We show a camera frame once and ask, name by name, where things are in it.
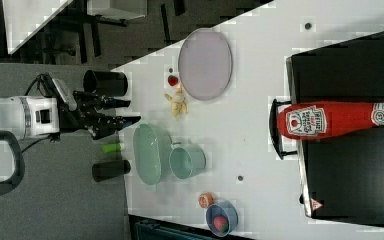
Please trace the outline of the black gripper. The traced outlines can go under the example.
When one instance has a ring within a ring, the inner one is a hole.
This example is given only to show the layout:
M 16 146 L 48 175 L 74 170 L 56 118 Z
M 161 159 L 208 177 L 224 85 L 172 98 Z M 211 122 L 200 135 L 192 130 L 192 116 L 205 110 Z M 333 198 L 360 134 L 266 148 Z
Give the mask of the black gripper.
M 61 133 L 86 130 L 93 140 L 108 137 L 141 120 L 140 116 L 103 117 L 100 109 L 127 108 L 130 100 L 74 91 L 68 97 L 57 98 Z

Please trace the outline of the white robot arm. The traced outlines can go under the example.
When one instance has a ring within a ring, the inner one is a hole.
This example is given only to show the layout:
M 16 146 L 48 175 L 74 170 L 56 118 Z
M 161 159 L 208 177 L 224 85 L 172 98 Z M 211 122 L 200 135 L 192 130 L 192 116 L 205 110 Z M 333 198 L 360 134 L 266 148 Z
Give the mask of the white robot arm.
M 0 97 L 0 196 L 15 190 L 25 175 L 20 143 L 57 141 L 62 133 L 87 130 L 98 140 L 135 123 L 138 116 L 108 116 L 103 109 L 127 108 L 128 100 L 76 91 L 67 97 Z

